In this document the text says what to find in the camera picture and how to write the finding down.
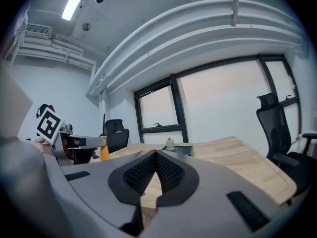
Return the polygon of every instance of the chair armrest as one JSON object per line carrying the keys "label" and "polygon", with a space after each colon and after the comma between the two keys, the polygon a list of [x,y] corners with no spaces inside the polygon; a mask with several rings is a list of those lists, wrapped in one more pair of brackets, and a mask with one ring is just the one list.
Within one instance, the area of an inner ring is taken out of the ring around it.
{"label": "chair armrest", "polygon": [[299,163],[300,163],[299,161],[297,161],[291,157],[288,157],[285,154],[281,154],[281,153],[274,154],[273,159],[275,159],[280,164],[286,164],[286,165],[293,166],[293,167],[299,165]]}
{"label": "chair armrest", "polygon": [[315,134],[315,133],[304,133],[302,135],[302,137],[309,138],[309,139],[317,139],[317,134]]}

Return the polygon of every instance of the headrest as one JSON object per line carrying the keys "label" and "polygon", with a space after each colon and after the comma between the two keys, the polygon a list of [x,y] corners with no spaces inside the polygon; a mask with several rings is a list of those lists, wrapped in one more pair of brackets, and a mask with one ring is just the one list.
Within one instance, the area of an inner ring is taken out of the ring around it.
{"label": "headrest", "polygon": [[105,122],[106,132],[123,130],[123,124],[121,119],[113,119]]}
{"label": "headrest", "polygon": [[262,109],[269,109],[278,104],[278,98],[275,94],[268,93],[262,96],[257,96],[257,98],[261,101]]}

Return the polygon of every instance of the air conditioner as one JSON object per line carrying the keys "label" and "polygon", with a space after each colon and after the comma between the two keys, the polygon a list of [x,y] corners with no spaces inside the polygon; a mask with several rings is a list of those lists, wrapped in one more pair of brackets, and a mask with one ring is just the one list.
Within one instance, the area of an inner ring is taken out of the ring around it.
{"label": "air conditioner", "polygon": [[27,24],[25,36],[49,39],[52,36],[53,29],[50,26]]}

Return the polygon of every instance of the white ceiling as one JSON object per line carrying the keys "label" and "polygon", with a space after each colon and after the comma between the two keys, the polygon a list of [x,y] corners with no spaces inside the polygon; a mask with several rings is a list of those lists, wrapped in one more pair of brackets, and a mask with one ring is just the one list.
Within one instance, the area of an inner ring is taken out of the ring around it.
{"label": "white ceiling", "polygon": [[[135,29],[159,14],[198,0],[82,0],[71,21],[61,18],[68,0],[34,0],[29,22],[53,27],[53,31],[70,36],[108,54]],[[269,4],[292,15],[283,0],[254,0]],[[90,31],[82,24],[90,23]]]}

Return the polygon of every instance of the ceiling vent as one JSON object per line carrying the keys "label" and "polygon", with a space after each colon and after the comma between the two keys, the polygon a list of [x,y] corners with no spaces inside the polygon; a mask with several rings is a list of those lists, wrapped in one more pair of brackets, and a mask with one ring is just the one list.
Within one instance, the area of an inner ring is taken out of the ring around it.
{"label": "ceiling vent", "polygon": [[46,36],[50,36],[52,34],[51,27],[38,24],[28,24],[26,30],[28,33],[41,34]]}

